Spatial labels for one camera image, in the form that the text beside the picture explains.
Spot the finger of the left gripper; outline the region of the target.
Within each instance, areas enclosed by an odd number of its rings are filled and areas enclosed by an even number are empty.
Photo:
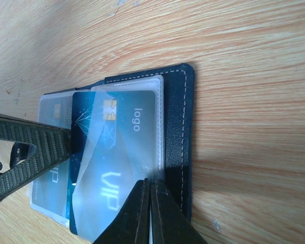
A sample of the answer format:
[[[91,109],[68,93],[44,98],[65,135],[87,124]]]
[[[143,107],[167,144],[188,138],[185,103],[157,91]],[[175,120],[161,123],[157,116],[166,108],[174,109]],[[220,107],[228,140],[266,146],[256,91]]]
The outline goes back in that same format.
[[[71,155],[71,131],[0,114],[0,140],[35,148],[34,155],[2,173],[0,202]]]

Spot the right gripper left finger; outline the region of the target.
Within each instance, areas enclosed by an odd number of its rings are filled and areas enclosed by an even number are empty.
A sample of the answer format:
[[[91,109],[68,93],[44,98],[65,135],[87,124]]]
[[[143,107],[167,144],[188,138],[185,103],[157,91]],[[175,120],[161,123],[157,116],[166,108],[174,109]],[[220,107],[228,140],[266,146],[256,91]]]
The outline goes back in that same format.
[[[149,180],[135,183],[119,213],[94,243],[149,243]]]

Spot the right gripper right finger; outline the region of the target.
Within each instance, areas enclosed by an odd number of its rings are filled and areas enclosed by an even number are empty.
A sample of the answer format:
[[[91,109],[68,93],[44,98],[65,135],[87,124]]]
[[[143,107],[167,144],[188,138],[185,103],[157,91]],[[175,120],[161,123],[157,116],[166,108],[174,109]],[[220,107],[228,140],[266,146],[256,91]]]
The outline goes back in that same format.
[[[176,204],[163,180],[150,189],[153,243],[206,243]]]

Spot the blue VIP card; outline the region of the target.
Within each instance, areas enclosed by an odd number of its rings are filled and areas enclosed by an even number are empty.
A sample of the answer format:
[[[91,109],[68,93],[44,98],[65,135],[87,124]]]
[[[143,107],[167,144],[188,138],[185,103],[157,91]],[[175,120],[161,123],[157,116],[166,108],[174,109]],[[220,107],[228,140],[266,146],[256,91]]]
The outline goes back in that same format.
[[[94,241],[119,213],[136,181],[157,169],[156,94],[76,92],[71,131],[70,230]]]
[[[41,96],[38,122],[65,129],[71,128],[72,95]],[[32,184],[30,206],[34,210],[67,226],[69,160],[36,178]]]

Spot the navy blue card holder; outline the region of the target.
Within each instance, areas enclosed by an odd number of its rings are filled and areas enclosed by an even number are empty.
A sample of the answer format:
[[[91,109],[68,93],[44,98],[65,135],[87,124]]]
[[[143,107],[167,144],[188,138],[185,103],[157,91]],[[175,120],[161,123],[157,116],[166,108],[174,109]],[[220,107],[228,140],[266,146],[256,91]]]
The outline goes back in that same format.
[[[100,85],[129,85],[140,78],[161,75],[164,79],[164,141],[166,186],[184,216],[192,216],[191,139],[194,107],[195,71],[186,63],[106,77],[93,84],[53,91],[45,95],[68,95]],[[67,203],[70,194],[68,180]]]

